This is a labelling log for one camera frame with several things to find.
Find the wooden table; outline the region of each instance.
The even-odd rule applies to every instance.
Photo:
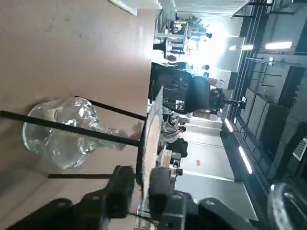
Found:
[[[107,0],[4,0],[0,12],[1,110],[26,114],[39,101],[79,95],[146,115],[155,11],[136,17]],[[129,134],[137,123],[98,113],[102,124]],[[0,120],[0,136],[0,229],[54,198],[77,202],[107,184],[47,179],[57,169],[26,150],[18,122]],[[118,164],[135,165],[136,154],[135,147],[98,149],[64,172],[112,173]],[[113,221],[110,229],[131,229],[127,221]]]
[[[168,168],[170,165],[171,156],[172,156],[172,151],[167,150],[166,145],[164,145],[164,148],[162,149],[157,159],[160,164],[160,167]]]

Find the person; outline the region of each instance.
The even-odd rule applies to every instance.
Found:
[[[207,36],[207,38],[212,38],[212,34],[211,33],[205,33],[205,35]]]
[[[204,66],[202,66],[201,69],[208,70],[208,69],[210,69],[210,66],[209,65],[204,65]]]
[[[178,139],[173,142],[168,144],[166,147],[167,150],[171,150],[172,152],[177,152],[181,154],[181,158],[185,158],[188,156],[188,142],[183,140],[179,141]]]
[[[194,76],[199,76],[203,75],[201,74],[201,70],[197,67],[195,67],[193,64],[189,64],[188,62],[175,62],[175,63],[170,63],[169,68],[174,68],[174,69],[184,69],[186,72],[190,73],[192,77]],[[202,66],[203,70],[208,70],[210,69],[209,65],[204,65]]]
[[[178,139],[179,134],[185,132],[186,130],[187,129],[184,126],[179,126],[177,129],[168,122],[163,122],[161,127],[160,143],[173,143]]]
[[[154,49],[152,62],[163,66],[168,66],[170,63],[177,61],[177,58],[174,55],[167,55],[166,58],[164,58],[163,56],[164,56],[163,51]]]

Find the ceiling light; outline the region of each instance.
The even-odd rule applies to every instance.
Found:
[[[266,49],[288,49],[291,48],[293,42],[276,42],[265,45]]]
[[[242,50],[252,50],[254,48],[254,46],[253,45],[244,45],[244,46],[242,46]]]
[[[240,152],[241,157],[242,157],[242,159],[244,161],[244,164],[245,164],[245,166],[246,166],[246,168],[248,170],[248,173],[252,174],[253,170],[251,169],[251,166],[250,166],[250,163],[248,162],[248,158],[246,156],[246,153],[244,152],[244,150],[243,150],[243,148],[241,146],[239,146],[239,152]]]
[[[228,119],[225,119],[225,123],[226,123],[226,126],[227,126],[229,132],[232,133],[234,131],[234,129],[232,128],[232,126],[231,126],[230,122],[228,121]]]

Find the glass bottle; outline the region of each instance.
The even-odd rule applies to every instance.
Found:
[[[128,137],[123,130],[100,126],[97,112],[86,99],[75,97],[36,105],[29,116],[54,121],[74,127]],[[56,164],[61,169],[82,164],[97,148],[122,150],[125,145],[87,137],[53,128],[24,123],[23,140],[33,153]]]

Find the black metal rod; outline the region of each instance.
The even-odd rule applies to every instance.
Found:
[[[49,174],[49,179],[110,179],[112,174]]]
[[[251,15],[234,15],[235,18],[254,18],[254,16]]]
[[[132,113],[132,112],[129,112],[129,111],[126,111],[126,110],[118,109],[118,108],[112,107],[112,106],[107,105],[107,104],[102,104],[100,102],[89,100],[87,98],[85,98],[85,99],[88,100],[90,103],[92,103],[92,105],[94,105],[94,106],[97,106],[97,107],[100,107],[100,108],[103,108],[103,109],[107,109],[107,110],[113,111],[113,112],[118,113],[118,114],[130,116],[130,117],[139,119],[141,121],[146,121],[146,119],[147,119],[147,117],[139,115],[139,114],[135,114],[135,113]]]
[[[272,6],[272,3],[250,2],[250,6]]]
[[[295,15],[294,12],[286,12],[286,11],[271,11],[271,14],[281,14],[281,15]]]
[[[74,126],[69,126],[53,121],[47,121],[44,119],[36,118],[36,117],[31,117],[31,116],[25,116],[22,114],[16,114],[8,111],[0,111],[0,117],[4,117],[7,119],[15,120],[15,121],[21,121],[21,122],[26,122],[38,126],[44,126],[48,128],[54,128],[62,131],[67,131],[70,133],[75,133],[75,134],[80,134],[88,137],[93,137],[93,138],[98,138],[102,140],[108,140],[112,142],[117,142],[121,144],[126,144],[126,145],[132,145],[132,146],[140,146],[141,142],[138,140],[132,140],[129,138],[122,138],[118,136],[113,136],[110,134],[106,133],[100,133],[92,130],[88,130],[85,128],[79,128],[79,127],[74,127]]]

